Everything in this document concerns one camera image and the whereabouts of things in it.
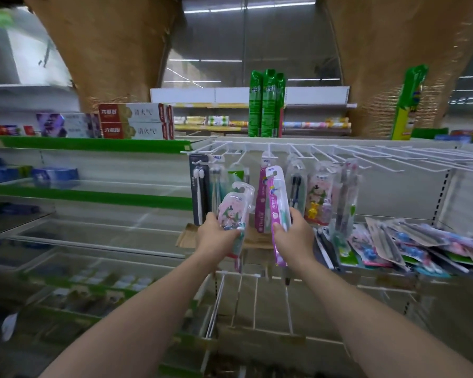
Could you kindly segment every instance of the green package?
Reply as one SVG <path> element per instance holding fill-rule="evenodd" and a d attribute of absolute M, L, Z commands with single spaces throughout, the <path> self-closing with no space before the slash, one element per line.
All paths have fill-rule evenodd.
<path fill-rule="evenodd" d="M 261 133 L 261 97 L 263 94 L 263 75 L 253 70 L 249 87 L 249 136 L 258 137 Z"/>
<path fill-rule="evenodd" d="M 266 69 L 263 76 L 263 107 L 261 112 L 261 136 L 273 137 L 275 127 L 275 107 L 277 105 L 277 73 Z"/>
<path fill-rule="evenodd" d="M 285 81 L 284 73 L 277 73 L 277 101 L 275 105 L 275 122 L 273 124 L 273 136 L 275 138 L 279 136 L 280 109 L 284 107 Z"/>
<path fill-rule="evenodd" d="M 415 112 L 421 100 L 422 85 L 428 66 L 411 67 L 404 75 L 403 88 L 396 107 L 391 140 L 410 140 L 415 123 Z"/>

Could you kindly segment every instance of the hook rack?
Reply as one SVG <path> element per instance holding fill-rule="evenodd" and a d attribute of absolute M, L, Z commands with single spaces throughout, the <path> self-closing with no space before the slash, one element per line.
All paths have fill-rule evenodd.
<path fill-rule="evenodd" d="M 427 172 L 445 172 L 451 169 L 473 172 L 473 152 L 457 149 L 436 149 L 432 147 L 416 148 L 411 145 L 340 145 L 340 144 L 298 144 L 278 142 L 255 142 L 239 140 L 213 140 L 194 151 L 183 151 L 184 154 L 214 154 L 225 149 L 223 155 L 238 155 L 239 163 L 250 151 L 267 151 L 278 158 L 275 153 L 295 154 L 299 159 L 312 159 L 314 161 L 328 160 L 334 164 L 347 163 L 350 158 L 361 161 L 361 170 L 368 168 L 380 169 L 392 173 L 404 172 L 405 169 L 391 168 L 387 161 L 397 162 L 412 168 Z M 423 164 L 429 163 L 438 167 L 429 168 Z"/>

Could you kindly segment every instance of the burlap column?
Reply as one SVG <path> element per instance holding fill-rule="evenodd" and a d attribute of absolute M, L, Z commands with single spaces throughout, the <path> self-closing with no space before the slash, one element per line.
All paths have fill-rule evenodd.
<path fill-rule="evenodd" d="M 441 122 L 473 54 L 473 0 L 326 0 L 355 135 L 388 137 L 404 72 L 429 65 L 416 124 Z"/>
<path fill-rule="evenodd" d="M 25 0 L 49 32 L 84 112 L 148 102 L 162 76 L 177 0 Z"/>

